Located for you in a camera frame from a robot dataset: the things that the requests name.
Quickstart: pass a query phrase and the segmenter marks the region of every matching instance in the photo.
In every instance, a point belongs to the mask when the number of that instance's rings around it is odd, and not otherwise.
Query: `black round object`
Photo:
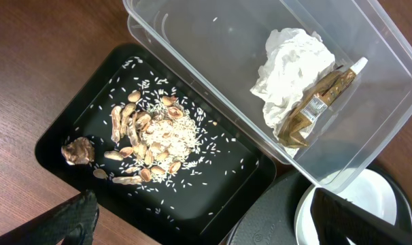
[[[395,227],[412,235],[412,207],[401,187],[376,165],[369,169],[383,176],[394,190]],[[297,205],[311,183],[298,171],[278,178],[231,231],[229,245],[296,244],[294,217]]]

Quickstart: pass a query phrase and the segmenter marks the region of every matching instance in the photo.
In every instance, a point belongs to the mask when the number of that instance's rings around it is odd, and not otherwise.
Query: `barcode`
[[[313,96],[310,102],[300,112],[313,123],[327,107],[320,98]]]

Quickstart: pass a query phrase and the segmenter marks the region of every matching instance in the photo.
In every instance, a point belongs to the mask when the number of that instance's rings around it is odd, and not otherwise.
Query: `barcode label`
[[[310,102],[300,111],[311,123],[327,110],[327,105],[317,96],[313,96]]]

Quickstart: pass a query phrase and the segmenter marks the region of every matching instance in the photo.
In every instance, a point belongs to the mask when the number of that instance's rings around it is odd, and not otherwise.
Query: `plastic container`
[[[338,192],[386,146],[412,114],[412,48],[375,0],[124,0],[132,35],[246,132],[270,157]],[[316,31],[364,71],[317,121],[310,147],[292,159],[277,144],[250,93],[273,29]]]

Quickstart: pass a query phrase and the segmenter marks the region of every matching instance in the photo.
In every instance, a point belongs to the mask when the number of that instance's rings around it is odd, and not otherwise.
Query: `black tray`
[[[166,78],[168,82],[156,83],[156,77],[157,81]],[[96,167],[100,167],[107,174],[126,175],[119,169],[121,162],[103,158],[107,150],[128,146],[127,138],[122,139],[119,146],[111,141],[109,114],[113,104],[127,103],[127,95],[138,90],[141,81],[146,79],[150,81],[148,91],[154,96],[159,93],[158,89],[169,95],[176,89],[175,96],[179,101],[184,100],[183,105],[190,110],[191,118],[195,118],[197,108],[206,113],[201,122],[196,120],[208,131],[201,138],[204,139],[202,151],[192,153],[188,161],[198,160],[201,156],[205,158],[197,167],[180,170],[171,178],[176,183],[177,192],[172,183],[167,187],[165,182],[148,182],[143,184],[147,186],[143,190],[137,185],[123,186],[96,179],[92,174]],[[145,99],[145,96],[154,103],[151,94],[141,97]],[[96,160],[92,165],[69,166],[61,155],[61,146],[80,136],[93,141]],[[206,150],[211,141],[221,152],[211,154]],[[243,132],[148,51],[134,44],[121,45],[109,54],[40,138],[35,155],[48,171],[79,191],[92,189],[99,204],[163,244],[219,243],[275,178],[275,164]],[[133,159],[127,158],[123,167],[131,164],[130,161]],[[191,175],[193,170],[201,174]]]

